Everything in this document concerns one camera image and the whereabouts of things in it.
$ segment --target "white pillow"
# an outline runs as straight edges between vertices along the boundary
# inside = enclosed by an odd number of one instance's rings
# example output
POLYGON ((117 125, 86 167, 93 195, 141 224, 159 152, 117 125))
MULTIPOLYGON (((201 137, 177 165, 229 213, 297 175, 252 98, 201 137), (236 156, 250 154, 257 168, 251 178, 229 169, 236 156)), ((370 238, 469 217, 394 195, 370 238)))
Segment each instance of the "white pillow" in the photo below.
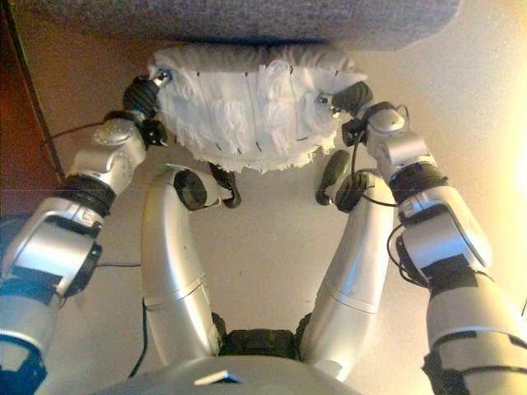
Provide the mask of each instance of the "white pillow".
POLYGON ((334 147, 339 123, 319 98, 366 79, 352 66, 327 45, 186 44, 154 53, 150 70, 172 73, 157 96, 161 120, 196 159, 265 172, 334 147))

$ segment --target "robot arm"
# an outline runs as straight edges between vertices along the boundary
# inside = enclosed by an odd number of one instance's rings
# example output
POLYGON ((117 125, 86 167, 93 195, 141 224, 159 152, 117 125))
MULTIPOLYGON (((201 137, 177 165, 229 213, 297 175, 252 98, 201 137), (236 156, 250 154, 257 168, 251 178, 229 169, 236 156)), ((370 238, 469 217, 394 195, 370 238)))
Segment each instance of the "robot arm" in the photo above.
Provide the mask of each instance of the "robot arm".
MULTIPOLYGON (((356 89, 368 90, 362 85, 356 89)), ((363 137, 375 158, 404 227, 396 240, 400 265, 431 292, 431 352, 423 370, 434 392, 524 391, 527 327, 487 274, 492 253, 485 234, 408 120, 390 103, 363 104, 343 137, 363 137)))
POLYGON ((110 206, 130 184, 150 144, 164 145, 156 93, 164 72, 138 78, 124 94, 124 111, 105 117, 78 152, 65 185, 45 199, 10 244, 0 279, 0 382, 33 393, 46 375, 42 362, 62 298, 82 291, 102 248, 95 242, 110 206))

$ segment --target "brown wood panel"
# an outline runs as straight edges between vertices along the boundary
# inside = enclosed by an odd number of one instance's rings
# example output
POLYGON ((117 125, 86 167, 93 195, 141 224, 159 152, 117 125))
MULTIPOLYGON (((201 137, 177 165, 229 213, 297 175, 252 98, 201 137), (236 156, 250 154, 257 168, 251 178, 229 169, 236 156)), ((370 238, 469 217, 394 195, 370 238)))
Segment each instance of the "brown wood panel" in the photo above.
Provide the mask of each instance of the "brown wood panel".
POLYGON ((59 178, 45 162, 51 163, 49 151, 40 153, 44 130, 3 8, 0 51, 0 216, 5 217, 34 211, 58 187, 59 178))

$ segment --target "gray fabric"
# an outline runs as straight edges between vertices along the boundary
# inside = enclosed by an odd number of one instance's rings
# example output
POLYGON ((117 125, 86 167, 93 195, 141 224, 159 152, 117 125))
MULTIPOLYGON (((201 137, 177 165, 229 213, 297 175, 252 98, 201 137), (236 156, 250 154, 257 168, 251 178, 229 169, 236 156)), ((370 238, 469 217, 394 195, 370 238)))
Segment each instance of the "gray fabric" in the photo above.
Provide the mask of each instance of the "gray fabric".
POLYGON ((123 38, 245 43, 344 41, 395 50, 436 33, 461 0, 21 0, 68 29, 123 38))

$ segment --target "cable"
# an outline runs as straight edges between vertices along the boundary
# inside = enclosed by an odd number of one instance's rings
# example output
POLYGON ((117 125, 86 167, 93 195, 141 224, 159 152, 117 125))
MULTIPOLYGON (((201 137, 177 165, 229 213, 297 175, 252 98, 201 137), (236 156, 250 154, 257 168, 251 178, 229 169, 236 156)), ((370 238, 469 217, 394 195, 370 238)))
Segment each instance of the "cable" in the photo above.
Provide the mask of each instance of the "cable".
MULTIPOLYGON (((358 151, 359 144, 361 143, 362 137, 364 136, 364 133, 366 133, 366 130, 362 129, 361 132, 357 134, 357 137, 355 137, 355 142, 353 143, 352 168, 351 168, 352 177, 355 174, 355 162, 357 160, 357 151, 358 151)), ((365 198, 368 202, 379 204, 380 206, 397 207, 397 204, 380 202, 369 196, 366 196, 364 193, 362 193, 362 197, 365 198)))
POLYGON ((145 305, 145 298, 142 298, 142 351, 139 356, 138 361, 135 363, 132 371, 128 375, 128 378, 132 378, 138 372, 139 367, 141 366, 142 360, 144 360, 145 355, 148 350, 148 330, 147 330, 147 306, 145 305))
MULTIPOLYGON (((96 267, 140 267, 140 266, 141 265, 139 263, 134 263, 134 264, 129 265, 129 264, 119 264, 119 262, 116 262, 116 263, 102 263, 100 265, 97 265, 96 267)), ((141 355, 138 358, 138 361, 135 363, 135 366, 133 367, 132 371, 128 375, 129 379, 136 375, 148 351, 147 306, 145 305, 145 298, 142 298, 141 306, 142 306, 142 351, 141 351, 141 355)))
POLYGON ((68 129, 68 130, 65 130, 64 132, 55 134, 55 135, 51 136, 50 138, 44 139, 42 144, 40 144, 40 146, 39 146, 39 152, 40 152, 40 155, 42 156, 42 159, 44 159, 44 162, 46 163, 46 165, 48 165, 49 168, 54 173, 60 175, 61 178, 62 178, 63 174, 61 174, 60 171, 53 164, 49 163, 48 157, 43 152, 44 147, 45 146, 49 146, 49 144, 51 144, 51 142, 55 138, 59 138, 59 137, 66 136, 66 135, 71 134, 71 133, 79 132, 79 131, 81 131, 82 129, 85 129, 85 128, 91 128, 93 126, 100 126, 100 125, 102 125, 102 122, 87 123, 86 125, 82 125, 82 126, 79 126, 77 128, 73 128, 73 129, 68 129))
POLYGON ((401 227, 403 227, 403 224, 399 224, 395 226, 394 229, 389 234, 388 239, 386 240, 386 250, 388 251, 389 259, 395 264, 395 266, 399 268, 399 275, 403 278, 403 280, 405 280, 406 282, 409 282, 410 284, 414 284, 415 286, 420 286, 422 288, 428 288, 428 286, 424 282, 417 281, 411 278, 408 273, 408 270, 406 270, 406 268, 403 266, 402 263, 397 262, 395 260, 394 255, 392 255, 392 252, 390 251, 389 246, 391 244, 392 237, 394 237, 395 232, 401 229, 401 227))
POLYGON ((364 133, 366 133, 365 129, 362 129, 359 134, 357 134, 357 137, 355 137, 355 143, 353 144, 353 155, 352 155, 352 176, 355 174, 355 161, 357 159, 357 151, 359 144, 362 140, 362 137, 364 136, 364 133))
POLYGON ((140 267, 141 263, 133 263, 133 264, 121 264, 119 262, 116 263, 101 263, 97 265, 96 267, 140 267))

